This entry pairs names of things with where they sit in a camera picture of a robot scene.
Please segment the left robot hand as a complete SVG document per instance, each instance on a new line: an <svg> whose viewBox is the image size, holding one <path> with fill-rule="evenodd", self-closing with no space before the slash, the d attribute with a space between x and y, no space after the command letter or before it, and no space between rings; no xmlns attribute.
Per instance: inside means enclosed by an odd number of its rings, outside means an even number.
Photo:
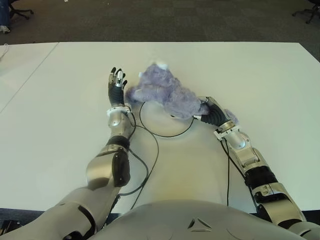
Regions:
<svg viewBox="0 0 320 240"><path fill-rule="evenodd" d="M128 83L121 68L113 67L108 77L108 98L111 106L124 105L124 88Z"/></svg>

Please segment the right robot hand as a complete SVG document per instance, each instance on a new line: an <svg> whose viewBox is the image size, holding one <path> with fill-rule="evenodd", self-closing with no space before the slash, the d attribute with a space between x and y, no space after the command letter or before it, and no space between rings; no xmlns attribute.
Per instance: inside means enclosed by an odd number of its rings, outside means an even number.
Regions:
<svg viewBox="0 0 320 240"><path fill-rule="evenodd" d="M195 114L193 118L203 123L220 127L231 121L234 125L239 123L237 117L228 109L222 108L218 102L211 96L201 96L201 106L204 107L206 114Z"/></svg>

